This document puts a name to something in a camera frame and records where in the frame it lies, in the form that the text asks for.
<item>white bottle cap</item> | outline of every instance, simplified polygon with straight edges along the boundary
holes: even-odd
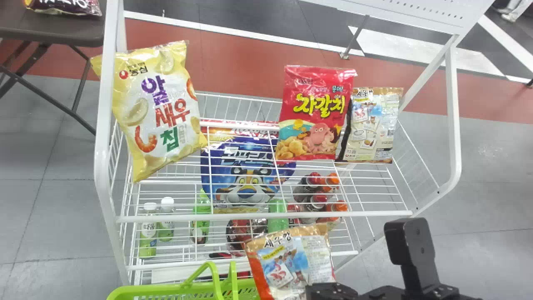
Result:
[[[157,209],[157,203],[155,202],[146,202],[144,204],[144,210],[145,211],[154,211]]]
[[[163,212],[172,212],[174,208],[174,198],[164,197],[161,199],[161,211]]]

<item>floor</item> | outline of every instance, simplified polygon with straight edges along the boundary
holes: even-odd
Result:
[[[339,19],[334,18],[337,11],[329,11],[331,20],[342,26],[336,27],[341,31],[328,34],[328,28],[310,21],[324,8],[300,1],[265,5],[262,10],[271,12],[270,19],[258,19],[249,14],[249,7],[233,7],[230,0],[217,2],[223,5],[208,0],[182,0],[176,5],[165,0],[144,6],[141,1],[128,3],[132,11],[126,24],[132,37],[128,47],[189,40],[187,66],[197,90],[279,98],[279,74],[285,64],[355,67],[357,85],[409,87],[424,66],[423,61],[387,56],[394,53],[368,53],[373,44],[364,42],[356,47],[363,55],[355,52],[349,61],[340,61],[331,46],[341,47],[349,40],[349,26],[358,26],[349,20],[359,16],[341,12],[345,19]],[[164,20],[150,17],[159,15],[158,5],[165,7]],[[293,17],[283,18],[285,13]],[[385,23],[373,22],[368,30],[443,43],[438,33],[413,33],[401,27],[391,32]],[[497,25],[533,52],[528,41],[519,38],[531,34],[527,26]],[[240,31],[224,33],[227,28]],[[533,73],[484,30],[476,25],[460,47],[482,53],[501,74],[485,73],[494,70],[485,60],[484,71],[465,69],[459,74],[463,173],[457,187],[422,216],[430,222],[442,282],[485,300],[530,299],[533,90],[509,76],[529,78]],[[246,37],[250,33],[263,36]],[[475,36],[486,43],[471,39]],[[13,41],[0,44],[0,60],[8,53],[4,50],[14,45]],[[100,50],[84,51],[96,55]],[[71,104],[83,62],[61,46],[46,55],[27,79]],[[96,125],[98,87],[97,81],[87,82],[79,107],[92,125]],[[400,115],[439,183],[449,176],[444,91],[439,70]],[[0,193],[4,195],[0,239],[6,241],[0,245],[0,300],[104,299],[119,285],[94,189],[93,148],[94,137],[81,125],[22,86],[16,85],[0,101]],[[403,285],[384,244],[369,249],[337,278],[360,293],[382,285]]]

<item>cartoon tiger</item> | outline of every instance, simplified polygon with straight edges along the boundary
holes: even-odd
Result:
[[[231,175],[235,176],[235,183],[227,188],[216,190],[216,199],[233,206],[254,206],[267,202],[274,197],[275,192],[263,179],[272,173],[271,169],[244,169],[237,165],[231,168]]]

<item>dark table top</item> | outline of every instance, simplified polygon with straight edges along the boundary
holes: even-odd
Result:
[[[106,0],[101,17],[49,15],[24,7],[22,0],[0,0],[0,37],[14,40],[98,47],[103,44]]]

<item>wire rack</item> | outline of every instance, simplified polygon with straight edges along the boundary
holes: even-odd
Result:
[[[211,127],[228,127],[225,137],[232,138],[242,132],[261,133],[258,139],[264,139],[270,150],[265,151],[266,160],[274,162],[272,169],[276,172],[290,169],[286,161],[276,161],[274,151],[278,127],[275,122],[279,116],[281,101],[278,99],[260,99],[236,97],[222,94],[198,93],[201,125],[206,129],[208,142],[213,141]],[[217,121],[247,121],[247,123],[221,123]],[[201,152],[186,157],[178,163],[172,163],[157,171],[149,178],[132,184],[131,166],[124,136],[119,127],[111,132],[110,164],[111,190],[115,201],[112,203],[119,225],[119,238],[123,247],[128,279],[134,284],[160,282],[179,282],[194,272],[207,260],[219,265],[229,263],[229,259],[216,257],[218,253],[229,256],[238,262],[240,271],[249,270],[246,257],[235,248],[239,242],[228,242],[226,231],[228,222],[235,219],[248,219],[249,231],[243,233],[251,237],[250,232],[264,232],[267,219],[286,218],[316,220],[335,217],[336,226],[329,232],[332,259],[337,266],[361,253],[382,235],[383,224],[388,220],[402,216],[411,216],[418,209],[419,200],[437,188],[437,183],[424,161],[416,151],[413,143],[398,125],[394,140],[394,163],[335,163],[332,160],[298,161],[294,173],[283,184],[278,184],[279,191],[275,198],[295,203],[294,197],[310,195],[299,193],[301,179],[311,172],[322,176],[334,174],[340,183],[328,196],[328,203],[345,202],[347,211],[313,212],[289,209],[285,213],[268,213],[268,203],[256,205],[257,212],[245,214],[209,214],[193,213],[200,190],[203,188],[201,173]],[[221,151],[211,147],[207,151],[208,161],[211,154]],[[147,202],[159,203],[163,197],[174,199],[172,213],[158,210],[147,214],[143,206]],[[299,207],[311,204],[310,200],[298,203]],[[211,204],[211,212],[216,210]],[[191,230],[191,221],[208,220],[209,233],[205,244],[196,244],[196,231]],[[174,236],[170,241],[158,240],[156,255],[143,257],[139,255],[140,228],[142,222],[174,222]]]

